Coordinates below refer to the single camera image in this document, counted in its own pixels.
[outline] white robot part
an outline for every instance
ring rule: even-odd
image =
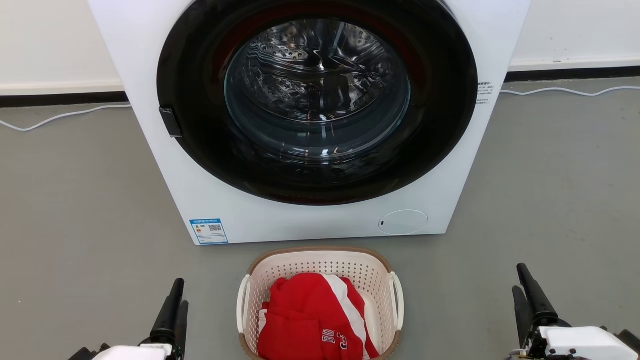
[[[165,360],[167,356],[171,354],[172,346],[169,344],[150,344],[150,345],[155,345],[155,346],[153,347],[115,346],[99,353],[94,358],[94,360]]]
[[[548,356],[573,355],[590,360],[638,360],[638,354],[615,335],[593,326],[540,327]]]

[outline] black baseboard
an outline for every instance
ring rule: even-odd
[[[640,66],[605,67],[593,69],[561,69],[538,71],[508,72],[505,83],[521,83],[524,81],[553,81],[573,79],[611,79],[640,76]]]
[[[25,108],[29,106],[99,104],[128,102],[127,94],[119,92],[92,92],[83,94],[17,95],[0,96],[0,108]]]
[[[569,79],[609,79],[640,76],[640,66],[607,67],[599,69],[563,69],[508,72],[505,83],[524,81],[553,81]],[[27,106],[51,106],[74,104],[98,104],[104,102],[128,102],[125,92],[95,92],[87,94],[18,95],[0,96],[0,108]]]

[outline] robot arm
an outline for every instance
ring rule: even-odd
[[[176,279],[149,337],[137,347],[102,344],[98,352],[80,349],[69,360],[183,360],[189,302],[182,299],[184,280]]]
[[[631,332],[611,334],[605,327],[572,327],[560,319],[524,264],[518,264],[522,289],[513,287],[521,350],[510,359],[638,360],[640,340]]]

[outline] washing machine door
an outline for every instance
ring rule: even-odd
[[[477,71],[433,0],[196,0],[164,45],[160,112],[213,176],[266,199],[373,199],[432,170]]]

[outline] white stripe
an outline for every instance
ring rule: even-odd
[[[258,311],[258,336],[262,333],[265,325],[267,325],[267,309]]]
[[[349,323],[351,324],[351,328],[353,332],[362,340],[362,348],[364,350],[364,355],[362,359],[369,360],[369,354],[367,353],[367,349],[364,346],[364,343],[367,341],[367,331],[364,327],[364,319],[360,316],[358,309],[351,303],[348,297],[347,284],[344,283],[339,277],[336,275],[325,275],[324,279],[331,286],[331,290],[333,290],[333,294],[340,302],[340,306],[342,306],[342,310],[344,314],[349,319]]]

